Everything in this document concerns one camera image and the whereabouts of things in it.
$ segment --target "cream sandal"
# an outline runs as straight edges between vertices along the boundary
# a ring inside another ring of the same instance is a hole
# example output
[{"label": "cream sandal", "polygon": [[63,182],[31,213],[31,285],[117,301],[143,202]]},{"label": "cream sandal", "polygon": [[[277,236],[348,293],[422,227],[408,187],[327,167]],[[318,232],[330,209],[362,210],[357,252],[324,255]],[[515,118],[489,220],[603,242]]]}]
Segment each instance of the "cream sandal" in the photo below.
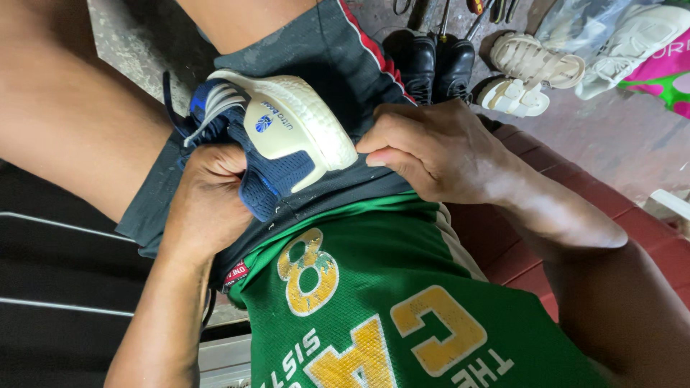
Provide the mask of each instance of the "cream sandal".
[{"label": "cream sandal", "polygon": [[552,88],[572,88],[584,75],[582,58],[548,50],[533,36],[518,32],[508,32],[496,39],[490,56],[498,70],[522,80],[527,90],[542,82]]},{"label": "cream sandal", "polygon": [[525,117],[541,115],[549,107],[549,97],[541,93],[541,85],[527,90],[519,79],[496,79],[487,85],[477,103],[491,110]]}]

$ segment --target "black leather shoe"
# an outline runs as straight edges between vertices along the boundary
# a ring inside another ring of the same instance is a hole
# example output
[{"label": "black leather shoe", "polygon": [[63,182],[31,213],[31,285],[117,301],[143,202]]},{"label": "black leather shoe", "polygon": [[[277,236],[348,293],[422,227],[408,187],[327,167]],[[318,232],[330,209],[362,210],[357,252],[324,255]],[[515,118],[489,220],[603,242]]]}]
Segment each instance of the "black leather shoe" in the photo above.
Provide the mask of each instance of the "black leather shoe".
[{"label": "black leather shoe", "polygon": [[430,37],[414,37],[391,57],[400,70],[405,91],[419,105],[431,105],[436,67],[436,44]]},{"label": "black leather shoe", "polygon": [[469,103],[471,98],[469,84],[474,59],[474,46],[465,39],[440,46],[436,80],[433,86],[434,104],[455,98]]}]

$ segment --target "green basketball jersey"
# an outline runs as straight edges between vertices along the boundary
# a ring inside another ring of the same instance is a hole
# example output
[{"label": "green basketball jersey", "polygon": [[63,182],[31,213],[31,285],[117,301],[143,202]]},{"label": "green basketball jersey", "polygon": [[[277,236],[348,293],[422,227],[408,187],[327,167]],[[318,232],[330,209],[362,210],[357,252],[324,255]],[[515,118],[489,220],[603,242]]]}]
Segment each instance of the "green basketball jersey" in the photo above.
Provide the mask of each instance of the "green basketball jersey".
[{"label": "green basketball jersey", "polygon": [[358,202],[249,255],[230,293],[252,325],[252,386],[606,386],[536,296],[482,280],[441,210],[412,193]]}]

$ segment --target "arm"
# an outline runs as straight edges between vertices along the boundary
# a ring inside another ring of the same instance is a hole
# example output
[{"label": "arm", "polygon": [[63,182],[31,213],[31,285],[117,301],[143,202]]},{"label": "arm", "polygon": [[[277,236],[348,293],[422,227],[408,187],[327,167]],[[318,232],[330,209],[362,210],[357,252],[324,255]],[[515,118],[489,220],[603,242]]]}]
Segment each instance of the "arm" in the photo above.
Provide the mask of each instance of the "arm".
[{"label": "arm", "polygon": [[544,260],[564,332],[625,385],[690,380],[690,313],[651,258],[597,208],[545,178],[460,101],[380,106],[357,145],[431,201],[500,206]]},{"label": "arm", "polygon": [[201,147],[192,154],[106,387],[198,385],[199,332],[213,257],[252,219],[237,195],[235,174],[245,167],[236,146]]}]

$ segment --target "black shorts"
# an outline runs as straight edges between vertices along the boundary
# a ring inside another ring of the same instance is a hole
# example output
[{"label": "black shorts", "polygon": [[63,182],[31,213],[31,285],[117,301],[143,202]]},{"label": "black shorts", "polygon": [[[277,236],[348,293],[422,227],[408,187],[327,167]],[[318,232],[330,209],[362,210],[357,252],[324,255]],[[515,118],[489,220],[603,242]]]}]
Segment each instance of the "black shorts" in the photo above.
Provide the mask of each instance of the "black shorts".
[{"label": "black shorts", "polygon": [[[296,75],[328,104],[356,142],[373,125],[372,113],[384,102],[413,104],[393,61],[367,37],[343,0],[323,0],[287,26],[253,45],[215,60],[249,77]],[[154,258],[163,235],[170,201],[182,172],[182,138],[170,136],[116,231],[131,237],[139,252]],[[352,202],[411,190],[398,174],[371,168],[360,155],[342,171],[328,172],[317,183],[284,198],[266,222],[254,219],[232,246],[219,253],[210,286],[221,289],[225,275],[259,243],[312,215]]]}]

